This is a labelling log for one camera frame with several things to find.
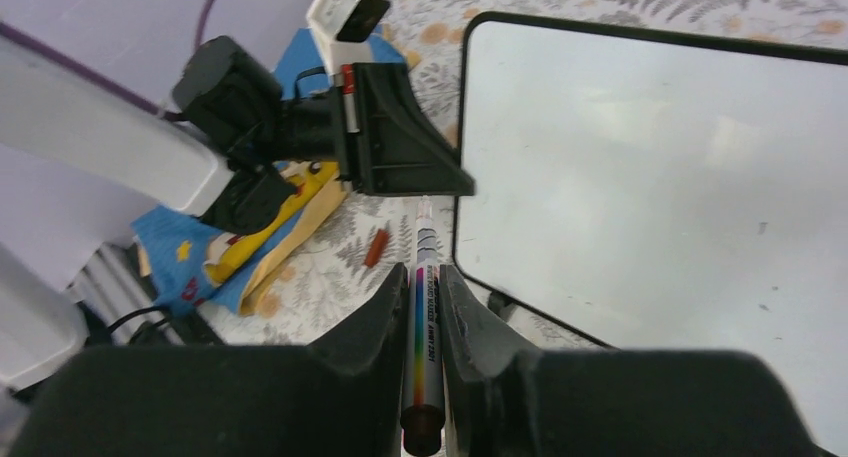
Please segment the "black framed whiteboard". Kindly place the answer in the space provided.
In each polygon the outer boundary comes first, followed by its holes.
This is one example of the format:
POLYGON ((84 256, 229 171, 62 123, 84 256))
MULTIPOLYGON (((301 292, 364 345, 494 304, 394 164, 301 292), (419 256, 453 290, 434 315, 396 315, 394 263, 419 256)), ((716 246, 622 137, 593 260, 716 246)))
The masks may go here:
POLYGON ((752 353, 846 454, 845 51, 485 12, 461 75, 466 277, 615 347, 752 353))

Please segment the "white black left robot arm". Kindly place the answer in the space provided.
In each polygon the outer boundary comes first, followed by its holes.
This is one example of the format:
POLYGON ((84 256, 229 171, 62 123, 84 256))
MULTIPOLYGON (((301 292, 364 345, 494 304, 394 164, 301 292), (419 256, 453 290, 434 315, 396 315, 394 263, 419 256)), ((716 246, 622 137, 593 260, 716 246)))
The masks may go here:
POLYGON ((473 178, 423 115, 406 59, 376 36, 300 30, 269 71, 235 40, 202 44, 149 102, 10 26, 1 141, 157 200, 135 224, 158 290, 182 313, 250 315, 267 280, 345 195, 470 196, 473 178))

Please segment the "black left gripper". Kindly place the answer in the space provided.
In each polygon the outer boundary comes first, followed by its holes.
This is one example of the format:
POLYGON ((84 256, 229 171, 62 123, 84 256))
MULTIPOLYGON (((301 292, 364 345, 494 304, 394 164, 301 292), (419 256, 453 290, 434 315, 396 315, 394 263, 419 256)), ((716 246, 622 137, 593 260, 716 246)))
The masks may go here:
POLYGON ((474 179, 424 115, 404 64, 345 64, 335 75, 315 66, 299 72, 291 90, 279 102, 273 161, 335 162, 351 190, 374 196, 474 194, 474 179), (352 129, 349 120, 359 117, 352 129))

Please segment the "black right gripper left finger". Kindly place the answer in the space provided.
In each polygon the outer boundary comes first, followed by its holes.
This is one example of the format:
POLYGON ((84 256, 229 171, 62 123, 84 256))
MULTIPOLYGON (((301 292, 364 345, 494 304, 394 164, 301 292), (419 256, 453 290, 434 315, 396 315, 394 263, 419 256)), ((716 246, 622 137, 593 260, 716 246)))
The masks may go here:
POLYGON ((93 347, 42 389, 14 456, 396 456, 408 271, 307 345, 93 347))

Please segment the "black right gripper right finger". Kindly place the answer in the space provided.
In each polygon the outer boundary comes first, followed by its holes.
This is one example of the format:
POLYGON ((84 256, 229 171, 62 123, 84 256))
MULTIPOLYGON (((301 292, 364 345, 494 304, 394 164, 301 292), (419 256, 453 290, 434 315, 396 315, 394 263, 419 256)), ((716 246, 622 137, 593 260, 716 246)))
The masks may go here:
POLYGON ((545 350, 440 270, 451 456, 816 456, 792 399, 735 351, 545 350))

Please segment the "brown marker cap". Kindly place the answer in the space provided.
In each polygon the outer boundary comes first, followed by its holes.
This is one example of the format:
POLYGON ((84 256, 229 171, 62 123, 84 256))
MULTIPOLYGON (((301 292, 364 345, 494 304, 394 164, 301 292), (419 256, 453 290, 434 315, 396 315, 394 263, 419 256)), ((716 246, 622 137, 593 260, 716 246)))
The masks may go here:
POLYGON ((389 241, 390 234, 386 229, 378 229, 370 243, 363 264, 368 268, 376 266, 382 258, 389 241))

